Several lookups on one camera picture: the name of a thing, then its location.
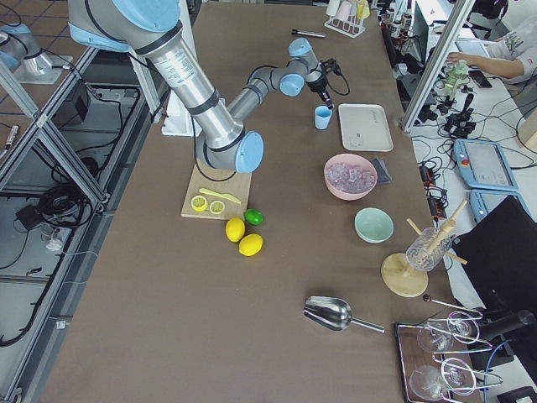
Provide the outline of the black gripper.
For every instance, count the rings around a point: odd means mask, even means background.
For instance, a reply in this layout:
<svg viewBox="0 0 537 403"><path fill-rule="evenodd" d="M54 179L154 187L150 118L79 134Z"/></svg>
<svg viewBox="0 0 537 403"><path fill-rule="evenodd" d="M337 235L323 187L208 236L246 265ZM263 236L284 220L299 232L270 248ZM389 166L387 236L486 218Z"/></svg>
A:
<svg viewBox="0 0 537 403"><path fill-rule="evenodd" d="M314 69L307 75L307 86L310 90L319 95L329 110L333 109L331 95L326 90L327 79L325 73L320 69Z"/></svg>

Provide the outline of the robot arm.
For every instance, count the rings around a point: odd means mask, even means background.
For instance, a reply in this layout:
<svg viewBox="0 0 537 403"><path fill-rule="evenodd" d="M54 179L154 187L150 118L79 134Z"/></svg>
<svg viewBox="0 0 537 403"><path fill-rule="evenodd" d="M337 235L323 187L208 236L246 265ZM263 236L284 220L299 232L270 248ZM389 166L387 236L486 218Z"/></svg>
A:
<svg viewBox="0 0 537 403"><path fill-rule="evenodd" d="M52 59L25 24L1 26L1 61L23 82L47 80L53 73Z"/></svg>
<svg viewBox="0 0 537 403"><path fill-rule="evenodd" d="M333 107L326 74L307 39L289 45L286 66L254 70L227 105L183 39L179 2L70 1L68 12L74 41L118 53L132 50L154 65L201 127L196 153L212 168L251 173L259 167L263 138L246 130L243 120L271 91L296 97L307 86Z"/></svg>

